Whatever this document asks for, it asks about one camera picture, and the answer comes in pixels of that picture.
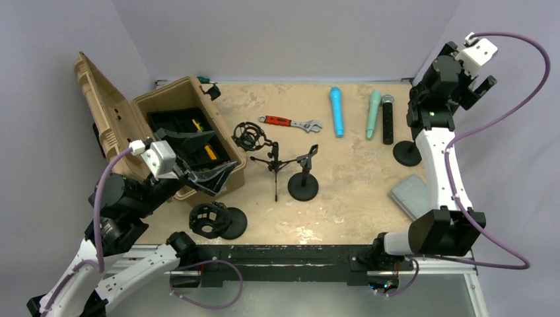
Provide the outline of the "black tripod shock-mount stand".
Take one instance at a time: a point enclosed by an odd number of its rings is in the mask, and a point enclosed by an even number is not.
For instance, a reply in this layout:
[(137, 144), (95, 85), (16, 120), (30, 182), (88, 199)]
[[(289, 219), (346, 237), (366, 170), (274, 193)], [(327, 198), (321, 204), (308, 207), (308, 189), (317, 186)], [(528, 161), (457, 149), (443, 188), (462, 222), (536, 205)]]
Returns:
[(278, 201), (278, 183), (277, 175), (280, 170), (292, 162), (299, 162), (297, 158), (290, 160), (279, 159), (279, 143), (269, 139), (265, 131), (254, 122), (241, 122), (233, 131), (232, 139), (237, 147), (246, 152), (258, 152), (264, 148), (269, 148), (267, 158), (257, 158), (250, 156), (249, 159), (254, 162), (262, 162), (267, 165), (267, 169), (274, 174), (275, 184), (275, 201)]

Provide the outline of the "black handheld microphone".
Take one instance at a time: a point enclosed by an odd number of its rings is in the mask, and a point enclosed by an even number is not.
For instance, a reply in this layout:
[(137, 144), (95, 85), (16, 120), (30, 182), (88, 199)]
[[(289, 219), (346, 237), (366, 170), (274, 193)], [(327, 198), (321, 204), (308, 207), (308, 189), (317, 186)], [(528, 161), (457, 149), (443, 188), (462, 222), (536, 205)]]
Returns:
[(394, 142), (393, 103), (394, 97), (385, 94), (382, 99), (382, 142), (391, 145)]

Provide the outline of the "black round-base mic stand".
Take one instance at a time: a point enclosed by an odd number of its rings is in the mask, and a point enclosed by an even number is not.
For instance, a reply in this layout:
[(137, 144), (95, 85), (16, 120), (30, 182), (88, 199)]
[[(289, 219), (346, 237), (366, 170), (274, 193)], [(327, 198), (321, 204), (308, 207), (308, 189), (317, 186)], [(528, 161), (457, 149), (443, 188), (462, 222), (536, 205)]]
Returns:
[(312, 157), (318, 152), (318, 144), (311, 146), (308, 153), (296, 158), (296, 162), (302, 167), (302, 171), (291, 176), (288, 182), (288, 192), (297, 201), (310, 201), (318, 194), (319, 184), (317, 179), (310, 173), (312, 169)]

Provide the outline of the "mint green microphone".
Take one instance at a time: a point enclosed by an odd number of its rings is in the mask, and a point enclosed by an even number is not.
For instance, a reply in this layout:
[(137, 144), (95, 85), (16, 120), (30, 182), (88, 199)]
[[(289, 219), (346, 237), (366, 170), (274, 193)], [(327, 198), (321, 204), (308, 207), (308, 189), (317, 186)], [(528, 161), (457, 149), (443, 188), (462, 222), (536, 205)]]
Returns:
[(373, 90), (369, 97), (368, 117), (367, 117), (367, 124), (366, 124), (367, 140), (371, 140), (373, 138), (381, 98), (382, 95), (379, 90)]

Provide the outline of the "blue microphone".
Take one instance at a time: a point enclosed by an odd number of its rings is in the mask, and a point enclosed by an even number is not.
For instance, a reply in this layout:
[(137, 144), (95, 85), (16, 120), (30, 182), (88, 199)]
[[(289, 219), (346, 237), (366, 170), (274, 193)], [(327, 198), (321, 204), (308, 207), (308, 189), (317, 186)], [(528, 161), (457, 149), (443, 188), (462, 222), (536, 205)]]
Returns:
[(331, 88), (330, 100), (332, 103), (333, 126), (334, 126), (335, 136), (337, 138), (342, 138), (344, 136), (344, 123), (343, 123), (343, 112), (342, 112), (342, 103), (341, 103), (341, 91), (339, 87)]

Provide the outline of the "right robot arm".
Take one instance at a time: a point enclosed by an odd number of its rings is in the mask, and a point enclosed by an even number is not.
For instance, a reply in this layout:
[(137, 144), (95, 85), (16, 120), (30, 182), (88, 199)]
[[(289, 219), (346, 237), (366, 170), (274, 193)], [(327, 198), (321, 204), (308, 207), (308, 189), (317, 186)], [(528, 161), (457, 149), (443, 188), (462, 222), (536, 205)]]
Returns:
[(409, 92), (407, 125), (411, 141), (393, 148), (402, 165), (423, 163), (429, 188), (427, 212), (401, 232), (383, 232), (374, 240), (372, 263), (386, 269), (405, 256), (464, 256), (486, 226), (465, 192), (456, 151), (454, 114), (470, 109), (496, 84), (493, 76), (477, 88), (472, 83), (498, 48), (486, 38), (468, 40), (459, 50), (448, 42)]

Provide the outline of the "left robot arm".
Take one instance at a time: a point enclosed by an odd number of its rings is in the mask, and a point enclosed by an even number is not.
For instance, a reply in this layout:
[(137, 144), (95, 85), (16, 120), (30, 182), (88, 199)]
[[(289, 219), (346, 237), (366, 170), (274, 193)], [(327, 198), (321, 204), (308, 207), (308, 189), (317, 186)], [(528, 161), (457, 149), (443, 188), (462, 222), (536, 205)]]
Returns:
[(166, 139), (132, 141), (108, 163), (89, 198), (93, 217), (75, 257), (52, 290), (27, 302), (30, 314), (105, 316), (156, 274), (191, 269), (198, 247), (188, 234), (175, 232), (148, 258), (106, 275), (146, 232), (145, 219), (179, 189), (187, 186), (215, 196), (237, 166), (230, 161), (196, 171)]

